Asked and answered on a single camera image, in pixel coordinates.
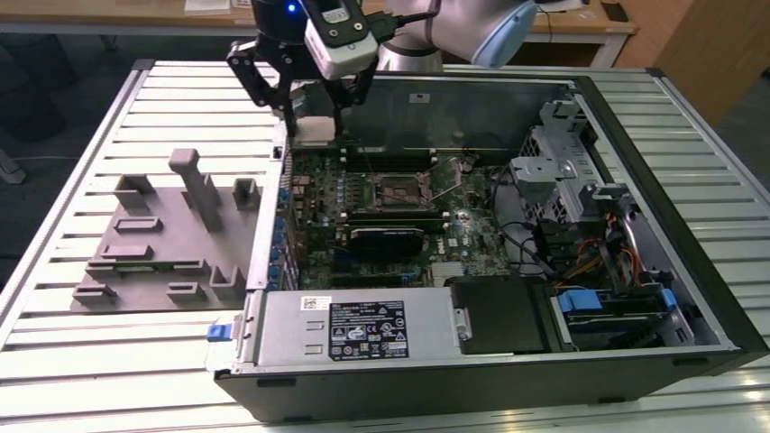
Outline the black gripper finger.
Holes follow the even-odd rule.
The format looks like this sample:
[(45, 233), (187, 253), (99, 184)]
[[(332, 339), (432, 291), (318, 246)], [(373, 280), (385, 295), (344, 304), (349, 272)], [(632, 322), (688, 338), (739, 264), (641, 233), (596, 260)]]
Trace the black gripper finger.
[[(226, 57), (226, 62), (240, 79), (252, 101), (257, 106), (270, 106), (284, 119), (288, 135), (298, 133), (297, 115), (292, 101), (292, 86), (294, 81), (294, 46), (273, 39), (236, 41)], [(274, 86), (265, 78), (257, 63), (265, 61), (278, 73), (278, 85)]]
[(365, 103), (373, 82), (374, 71), (360, 72), (348, 84), (344, 79), (328, 81), (328, 95), (334, 106), (336, 135), (345, 133), (344, 111)]

